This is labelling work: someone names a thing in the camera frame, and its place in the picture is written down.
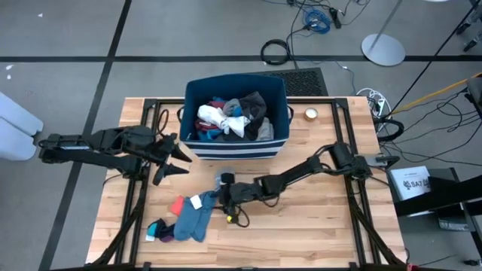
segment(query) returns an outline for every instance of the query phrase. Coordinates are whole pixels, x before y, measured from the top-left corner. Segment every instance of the small round object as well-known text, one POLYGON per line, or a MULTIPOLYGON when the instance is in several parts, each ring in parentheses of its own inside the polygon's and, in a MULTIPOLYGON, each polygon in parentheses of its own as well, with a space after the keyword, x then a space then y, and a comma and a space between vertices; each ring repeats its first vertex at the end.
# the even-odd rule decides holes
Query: small round object
POLYGON ((304 112, 304 118, 308 121, 314 121, 318 117, 318 111, 314 108, 308 108, 304 112))

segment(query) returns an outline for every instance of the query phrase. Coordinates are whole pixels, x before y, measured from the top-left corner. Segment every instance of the white cloth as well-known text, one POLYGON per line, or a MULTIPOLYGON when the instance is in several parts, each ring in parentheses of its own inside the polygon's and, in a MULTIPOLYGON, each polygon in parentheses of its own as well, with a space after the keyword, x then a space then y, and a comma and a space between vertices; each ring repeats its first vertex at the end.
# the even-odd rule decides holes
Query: white cloth
POLYGON ((201 120, 216 125, 224 131, 224 134, 229 134, 229 129, 232 129, 239 137, 244 137, 244 127, 251 122, 244 116, 227 117, 222 109, 213 108, 209 105, 201 105, 197 111, 197 116, 201 120))

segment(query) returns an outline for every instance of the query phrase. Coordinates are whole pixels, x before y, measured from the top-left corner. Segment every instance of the white label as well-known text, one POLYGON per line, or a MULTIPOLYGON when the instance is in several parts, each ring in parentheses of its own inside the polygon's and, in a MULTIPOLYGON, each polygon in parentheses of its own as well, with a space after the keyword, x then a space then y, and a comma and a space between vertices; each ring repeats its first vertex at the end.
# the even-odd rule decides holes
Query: white label
POLYGON ((203 207, 203 204, 201 203, 201 199, 199 198, 199 195, 191 197, 190 200, 191 200, 191 203, 192 203, 193 207, 196 210, 203 207))
POLYGON ((154 236, 145 235, 145 241, 153 242, 156 239, 154 236))

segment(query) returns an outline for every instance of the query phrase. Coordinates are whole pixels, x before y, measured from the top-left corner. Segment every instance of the gray floor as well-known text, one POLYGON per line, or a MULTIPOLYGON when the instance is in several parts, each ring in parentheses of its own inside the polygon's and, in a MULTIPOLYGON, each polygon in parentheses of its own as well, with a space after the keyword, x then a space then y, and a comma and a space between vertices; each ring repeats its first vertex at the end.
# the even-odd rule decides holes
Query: gray floor
MULTIPOLYGON (((332 29, 327 35, 296 36, 297 54, 361 55, 360 43, 378 31, 396 0, 372 0, 365 12, 350 26, 332 29)), ((0 2, 0 56, 106 56, 124 2, 119 0, 4 0, 0 2)), ((333 1, 340 8, 346 1, 333 1)), ((447 3, 405 1, 387 33, 398 38, 408 55, 432 55, 470 8, 465 0, 447 3)), ((360 7, 351 5, 346 20, 360 7)), ((242 56, 258 55, 271 38, 284 38, 296 14, 294 8, 261 0, 135 0, 130 8, 118 56, 242 56)), ((464 43, 480 29, 480 24, 453 37, 441 55, 464 54, 464 43)), ((270 53, 281 53, 272 49, 270 53)), ((468 52, 482 54, 482 45, 468 52)), ((103 62, 100 63, 14 63, 7 71, 0 63, 0 91, 40 117, 46 137, 52 132, 82 133, 96 92, 103 62)), ((382 92, 394 105, 423 70, 426 62, 404 62, 384 68, 370 62, 341 62, 355 72, 357 90, 370 87, 382 92)), ((405 102, 467 78, 482 67, 480 62, 434 62, 405 102)), ((302 62, 300 67, 317 66, 302 62)), ((322 68, 328 92, 333 96, 352 95, 350 74, 333 62, 322 68)), ((94 131, 116 126, 127 96, 183 96, 188 81, 233 72, 292 69, 292 64, 266 66, 255 62, 115 62, 108 78, 94 131)), ((462 111, 472 111, 463 97, 455 102, 462 111)), ((434 104, 395 115, 410 125, 434 104)), ((402 139, 455 123, 457 117, 433 114, 404 134, 402 139)), ((436 154, 462 144, 478 122, 452 133, 437 132, 400 145, 405 151, 436 154)), ((476 162, 480 136, 464 148, 441 158, 476 162)), ((429 160, 396 166, 453 166, 461 179, 480 174, 480 168, 429 160)), ((36 158, 22 163, 0 161, 0 270, 38 268, 55 218, 71 163, 46 165, 36 158)), ((83 166, 53 268, 80 266, 96 217, 105 170, 83 166)), ((476 258, 467 233, 447 233, 438 229, 434 218, 400 218, 405 245, 411 261, 425 263, 454 255, 431 266, 473 270, 460 261, 476 258)))

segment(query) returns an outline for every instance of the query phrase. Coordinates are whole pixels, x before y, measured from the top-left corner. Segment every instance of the sock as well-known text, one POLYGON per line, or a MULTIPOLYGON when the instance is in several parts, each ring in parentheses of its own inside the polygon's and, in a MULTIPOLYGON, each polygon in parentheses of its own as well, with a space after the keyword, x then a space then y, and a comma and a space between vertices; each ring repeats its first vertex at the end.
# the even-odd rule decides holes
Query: sock
POLYGON ((181 214, 175 223, 174 239, 178 241, 185 241, 191 237, 194 228, 200 218, 201 212, 194 209, 188 197, 184 199, 181 214))
POLYGON ((198 242, 202 242, 206 238, 206 228, 211 219, 212 208, 216 204, 216 198, 211 196, 213 193, 214 191, 207 191, 200 194, 203 207, 197 210, 200 211, 200 217, 193 233, 191 234, 193 239, 198 242))

